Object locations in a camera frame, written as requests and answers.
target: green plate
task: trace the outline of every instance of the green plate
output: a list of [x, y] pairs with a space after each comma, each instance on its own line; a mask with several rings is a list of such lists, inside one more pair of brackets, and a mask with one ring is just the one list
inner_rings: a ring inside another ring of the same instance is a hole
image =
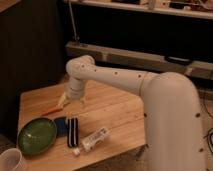
[[36, 155], [46, 151], [56, 139], [57, 128], [48, 118], [27, 123], [18, 135], [18, 146], [23, 154]]

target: mug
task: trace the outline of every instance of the mug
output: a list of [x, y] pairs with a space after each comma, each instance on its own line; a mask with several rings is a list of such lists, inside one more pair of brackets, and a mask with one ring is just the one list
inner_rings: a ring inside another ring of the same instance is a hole
[[10, 148], [0, 155], [0, 171], [26, 171], [27, 163], [17, 148]]

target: wall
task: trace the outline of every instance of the wall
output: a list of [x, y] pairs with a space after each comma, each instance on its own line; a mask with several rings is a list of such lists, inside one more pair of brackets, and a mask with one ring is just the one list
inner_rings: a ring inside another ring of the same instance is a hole
[[56, 1], [22, 0], [0, 13], [0, 133], [16, 140], [20, 94], [55, 84], [64, 56]]

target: cable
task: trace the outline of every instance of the cable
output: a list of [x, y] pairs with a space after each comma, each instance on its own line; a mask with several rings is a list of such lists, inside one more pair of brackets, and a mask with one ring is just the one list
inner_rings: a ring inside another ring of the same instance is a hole
[[[213, 71], [211, 71], [210, 75], [209, 75], [209, 81], [212, 80], [212, 76], [213, 76]], [[213, 119], [213, 114], [208, 110], [207, 105], [206, 105], [206, 91], [207, 91], [208, 87], [206, 86], [204, 88], [204, 93], [203, 93], [203, 106], [205, 109], [205, 112], [209, 115], [209, 117], [211, 117]]]
[[208, 144], [209, 150], [211, 154], [213, 155], [213, 128], [209, 129], [207, 132], [207, 135], [204, 137], [206, 138], [206, 142]]

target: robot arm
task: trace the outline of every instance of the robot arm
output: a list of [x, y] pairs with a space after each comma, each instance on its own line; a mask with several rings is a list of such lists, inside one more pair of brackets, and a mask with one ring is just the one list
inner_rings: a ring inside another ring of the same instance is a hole
[[205, 171], [199, 96], [185, 76], [97, 67], [90, 56], [70, 60], [66, 69], [70, 99], [84, 96], [88, 79], [143, 99], [148, 171]]

